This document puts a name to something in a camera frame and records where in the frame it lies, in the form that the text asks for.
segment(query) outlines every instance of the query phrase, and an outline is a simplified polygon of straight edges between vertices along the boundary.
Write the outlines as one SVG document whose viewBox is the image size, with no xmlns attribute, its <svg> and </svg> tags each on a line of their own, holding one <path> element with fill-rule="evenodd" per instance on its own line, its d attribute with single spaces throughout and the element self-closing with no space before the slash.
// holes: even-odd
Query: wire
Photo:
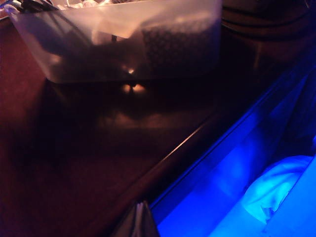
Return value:
<svg viewBox="0 0 316 237">
<path fill-rule="evenodd" d="M 286 41 L 286 40 L 294 40 L 294 39 L 299 39 L 303 35 L 310 33 L 311 32 L 311 27 L 306 26 L 299 30 L 298 32 L 291 33 L 291 34 L 286 34 L 286 35 L 259 35 L 259 34 L 252 34 L 252 33 L 247 33 L 243 31 L 238 31 L 230 26 L 227 26 L 225 24 L 222 24 L 222 27 L 227 29 L 228 31 L 246 37 L 250 38 L 253 40 L 260 40 L 260 41 Z"/>
<path fill-rule="evenodd" d="M 298 17 L 295 17 L 291 20 L 288 21 L 284 21 L 284 22 L 280 22 L 280 23 L 272 23 L 272 24 L 250 24 L 250 23 L 243 23 L 243 22 L 237 22 L 237 21 L 232 21 L 229 19 L 226 19 L 224 17 L 222 17 L 222 21 L 232 24 L 232 25 L 236 25 L 236 26 L 243 26 L 243 27 L 250 27 L 250 28 L 277 28 L 277 27 L 281 27 L 281 26 L 287 26 L 287 25 L 291 25 L 299 20 L 301 20 L 302 18 L 304 18 L 305 16 L 307 16 L 310 13 L 310 8 L 304 12 L 303 14 L 299 15 Z"/>
</svg>

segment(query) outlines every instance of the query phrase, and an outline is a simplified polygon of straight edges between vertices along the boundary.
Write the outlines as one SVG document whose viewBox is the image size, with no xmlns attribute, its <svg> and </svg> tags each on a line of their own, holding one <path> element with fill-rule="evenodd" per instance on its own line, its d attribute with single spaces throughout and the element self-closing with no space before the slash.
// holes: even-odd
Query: plastic storage bin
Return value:
<svg viewBox="0 0 316 237">
<path fill-rule="evenodd" d="M 214 67 L 221 8 L 221 0 L 147 0 L 10 18 L 50 81 L 135 80 Z"/>
</svg>

